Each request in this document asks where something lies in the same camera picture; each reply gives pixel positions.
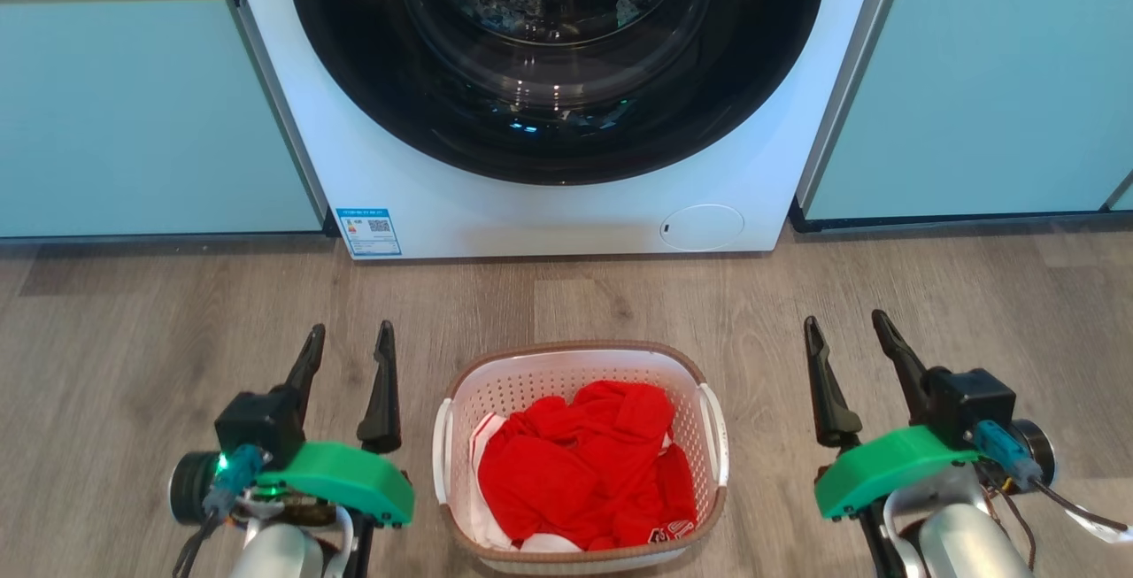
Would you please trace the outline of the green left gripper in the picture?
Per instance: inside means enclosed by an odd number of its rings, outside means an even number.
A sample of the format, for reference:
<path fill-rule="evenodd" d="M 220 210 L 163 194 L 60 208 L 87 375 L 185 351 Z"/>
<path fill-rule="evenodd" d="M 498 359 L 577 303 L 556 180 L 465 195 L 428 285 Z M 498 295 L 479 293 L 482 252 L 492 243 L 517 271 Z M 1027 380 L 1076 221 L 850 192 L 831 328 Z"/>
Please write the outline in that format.
<path fill-rule="evenodd" d="M 301 428 L 326 340 L 327 328 L 315 324 L 286 380 L 286 388 L 295 393 L 296 416 Z M 392 321 L 381 323 L 374 362 L 377 372 L 365 416 L 358 425 L 363 449 L 340 442 L 308 441 L 283 468 L 259 473 L 259 488 L 286 488 L 318 498 L 391 527 L 412 524 L 412 483 L 391 461 L 375 454 L 392 453 L 402 445 L 397 335 Z"/>

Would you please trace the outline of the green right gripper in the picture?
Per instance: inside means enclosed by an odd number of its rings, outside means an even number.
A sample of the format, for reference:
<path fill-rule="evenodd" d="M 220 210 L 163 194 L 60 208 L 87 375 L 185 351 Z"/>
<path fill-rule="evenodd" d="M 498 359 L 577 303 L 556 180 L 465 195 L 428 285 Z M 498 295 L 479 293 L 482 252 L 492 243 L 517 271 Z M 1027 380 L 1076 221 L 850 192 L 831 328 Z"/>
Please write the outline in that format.
<path fill-rule="evenodd" d="M 927 369 L 893 320 L 883 309 L 874 311 L 875 335 L 883 355 L 894 365 L 904 402 L 909 428 L 861 444 L 862 422 L 849 409 L 829 363 L 829 345 L 813 316 L 806 317 L 806 373 L 810 383 L 813 430 L 817 444 L 825 448 L 853 448 L 840 456 L 813 483 L 813 498 L 825 519 L 844 518 L 886 498 L 898 488 L 927 481 L 952 464 L 979 460 L 974 449 L 953 450 L 925 424 L 929 397 L 922 385 Z"/>

